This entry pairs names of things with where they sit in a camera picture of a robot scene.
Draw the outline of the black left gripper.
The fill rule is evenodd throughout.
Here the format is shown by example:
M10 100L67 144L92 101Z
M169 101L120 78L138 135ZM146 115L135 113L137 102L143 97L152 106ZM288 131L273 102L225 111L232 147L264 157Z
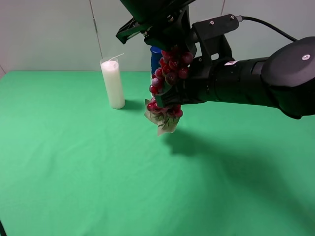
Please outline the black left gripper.
M158 47L164 51L179 48L182 51L196 55L198 38L191 28L189 19L189 5L193 0L121 0L123 6L133 16L117 32L116 37L122 43L126 42L145 30L144 23L152 15L171 13L168 21L152 26L147 31L144 42L147 45Z

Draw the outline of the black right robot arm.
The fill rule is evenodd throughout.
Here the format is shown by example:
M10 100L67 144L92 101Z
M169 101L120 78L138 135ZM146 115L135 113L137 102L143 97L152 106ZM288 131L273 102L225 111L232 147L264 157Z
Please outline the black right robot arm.
M189 76L155 96L159 106L206 101L277 108L290 118L315 113L315 39L306 37L268 58L214 64L195 59Z

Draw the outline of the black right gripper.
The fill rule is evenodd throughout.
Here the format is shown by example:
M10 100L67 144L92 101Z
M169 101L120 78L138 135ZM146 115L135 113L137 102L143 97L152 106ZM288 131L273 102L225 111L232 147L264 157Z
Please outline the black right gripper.
M200 104L216 101L215 79L211 57L197 57L189 67L189 76L175 85L164 82L159 93L154 95L161 108L171 105Z

